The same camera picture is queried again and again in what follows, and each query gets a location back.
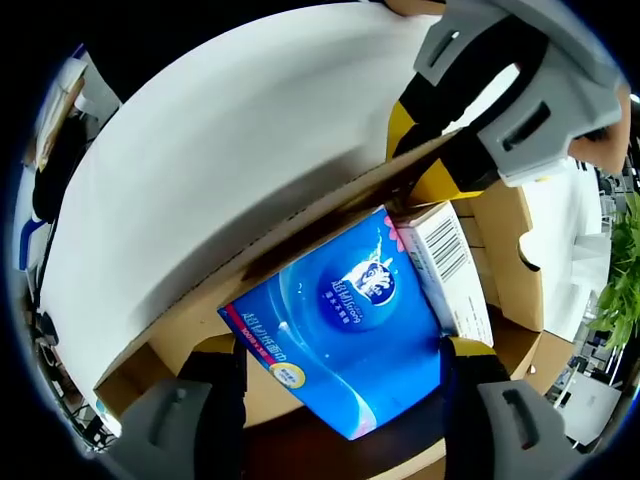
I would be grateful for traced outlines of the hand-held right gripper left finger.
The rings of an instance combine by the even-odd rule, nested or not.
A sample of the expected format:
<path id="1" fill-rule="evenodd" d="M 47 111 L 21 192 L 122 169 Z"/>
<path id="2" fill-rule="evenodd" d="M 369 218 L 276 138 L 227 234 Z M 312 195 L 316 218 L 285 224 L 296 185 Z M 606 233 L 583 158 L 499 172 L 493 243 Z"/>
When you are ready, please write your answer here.
<path id="1" fill-rule="evenodd" d="M 240 479 L 246 390 L 245 346 L 231 334 L 202 341 L 125 410 L 109 467 L 123 479 Z"/>

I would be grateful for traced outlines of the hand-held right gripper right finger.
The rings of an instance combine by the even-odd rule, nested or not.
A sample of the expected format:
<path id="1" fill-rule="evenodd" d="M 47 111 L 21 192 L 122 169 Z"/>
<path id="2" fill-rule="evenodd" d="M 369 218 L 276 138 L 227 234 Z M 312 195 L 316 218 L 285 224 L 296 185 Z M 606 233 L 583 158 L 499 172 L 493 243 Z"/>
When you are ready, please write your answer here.
<path id="1" fill-rule="evenodd" d="M 562 416 L 496 352 L 459 337 L 440 343 L 447 479 L 564 479 Z"/>

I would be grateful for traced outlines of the person's left hand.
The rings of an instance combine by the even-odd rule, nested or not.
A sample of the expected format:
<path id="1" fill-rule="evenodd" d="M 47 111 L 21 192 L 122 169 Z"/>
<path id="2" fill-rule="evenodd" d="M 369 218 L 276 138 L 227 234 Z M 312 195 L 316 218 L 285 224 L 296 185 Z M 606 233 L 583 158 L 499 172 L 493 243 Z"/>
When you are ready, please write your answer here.
<path id="1" fill-rule="evenodd" d="M 621 84 L 617 97 L 622 112 L 621 119 L 608 126 L 598 140 L 580 137 L 571 142 L 568 150 L 572 158 L 594 165 L 610 174 L 618 174 L 622 171 L 631 127 L 629 86 Z"/>

